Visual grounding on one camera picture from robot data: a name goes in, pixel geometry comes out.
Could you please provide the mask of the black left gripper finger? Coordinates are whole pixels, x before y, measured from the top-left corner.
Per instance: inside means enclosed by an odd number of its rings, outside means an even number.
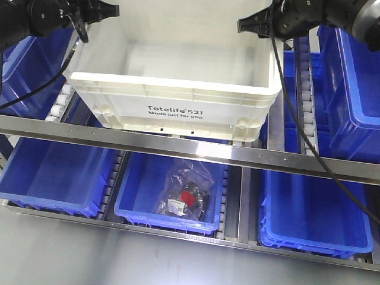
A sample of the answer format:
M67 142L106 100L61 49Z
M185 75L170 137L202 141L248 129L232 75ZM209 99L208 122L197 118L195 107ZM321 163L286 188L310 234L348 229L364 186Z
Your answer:
M104 19L119 16L119 5L99 0L84 1L84 22L93 24Z

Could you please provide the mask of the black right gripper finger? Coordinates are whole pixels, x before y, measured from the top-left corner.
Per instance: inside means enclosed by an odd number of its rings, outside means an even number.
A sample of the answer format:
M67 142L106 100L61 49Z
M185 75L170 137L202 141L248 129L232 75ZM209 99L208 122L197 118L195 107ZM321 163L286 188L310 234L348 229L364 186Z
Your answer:
M253 33L258 37L274 37L274 17L276 10L273 7L265 8L255 14L237 21L238 33Z

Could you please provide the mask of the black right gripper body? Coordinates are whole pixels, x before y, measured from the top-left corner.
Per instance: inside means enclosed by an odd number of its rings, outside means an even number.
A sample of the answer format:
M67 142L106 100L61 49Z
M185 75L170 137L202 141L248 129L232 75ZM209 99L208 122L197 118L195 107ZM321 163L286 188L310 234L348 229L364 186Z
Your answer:
M273 32L278 39L301 37L316 26L351 32L356 1L274 1Z

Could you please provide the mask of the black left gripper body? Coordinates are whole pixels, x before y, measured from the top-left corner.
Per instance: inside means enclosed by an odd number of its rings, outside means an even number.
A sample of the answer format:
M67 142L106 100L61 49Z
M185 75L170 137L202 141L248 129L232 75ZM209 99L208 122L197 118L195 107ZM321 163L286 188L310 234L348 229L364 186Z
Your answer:
M18 1L17 23L21 25L17 40L28 36L46 37L57 29L72 26L79 38L88 43L84 17L81 15L83 1Z

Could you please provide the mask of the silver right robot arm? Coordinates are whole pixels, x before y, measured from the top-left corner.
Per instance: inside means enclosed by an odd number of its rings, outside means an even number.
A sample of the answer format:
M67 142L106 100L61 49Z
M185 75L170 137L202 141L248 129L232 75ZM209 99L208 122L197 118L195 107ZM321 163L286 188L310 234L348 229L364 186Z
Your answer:
M290 40L303 37L317 26L338 28L372 52L379 50L379 1L273 1L237 22L238 32L260 38Z

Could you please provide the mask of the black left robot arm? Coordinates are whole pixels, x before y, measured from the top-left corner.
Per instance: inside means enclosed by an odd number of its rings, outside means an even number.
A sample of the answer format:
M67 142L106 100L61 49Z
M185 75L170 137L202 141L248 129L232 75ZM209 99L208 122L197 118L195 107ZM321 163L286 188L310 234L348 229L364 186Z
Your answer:
M47 37L73 27L88 43L86 26L119 16L119 5L104 1L29 0L1 1L1 51L26 37Z

